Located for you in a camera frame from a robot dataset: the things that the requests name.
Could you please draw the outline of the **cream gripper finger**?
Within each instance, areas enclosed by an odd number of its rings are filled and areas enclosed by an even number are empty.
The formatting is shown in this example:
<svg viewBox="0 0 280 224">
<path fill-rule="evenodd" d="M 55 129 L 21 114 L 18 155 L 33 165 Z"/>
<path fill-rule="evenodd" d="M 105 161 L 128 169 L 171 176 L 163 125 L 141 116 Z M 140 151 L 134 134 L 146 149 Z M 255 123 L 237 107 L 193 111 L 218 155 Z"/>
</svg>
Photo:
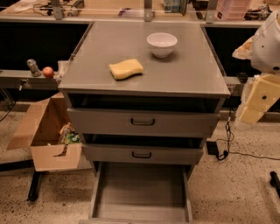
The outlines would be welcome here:
<svg viewBox="0 0 280 224">
<path fill-rule="evenodd" d="M 280 99 L 280 76 L 261 73 L 243 88 L 241 105 L 235 114 L 238 125 L 253 125 Z"/>
</svg>

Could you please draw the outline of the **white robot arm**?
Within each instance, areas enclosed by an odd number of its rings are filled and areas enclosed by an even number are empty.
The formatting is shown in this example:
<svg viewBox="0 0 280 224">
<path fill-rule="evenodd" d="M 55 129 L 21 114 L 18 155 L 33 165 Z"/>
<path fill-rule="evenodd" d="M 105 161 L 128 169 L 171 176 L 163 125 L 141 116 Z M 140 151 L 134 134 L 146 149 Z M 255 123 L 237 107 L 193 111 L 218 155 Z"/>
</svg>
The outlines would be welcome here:
<svg viewBox="0 0 280 224">
<path fill-rule="evenodd" d="M 248 127 L 280 99 L 280 11 L 271 12 L 255 35 L 235 49 L 232 56 L 250 60 L 251 66 L 261 72 L 244 85 L 235 114 L 235 123 Z"/>
</svg>

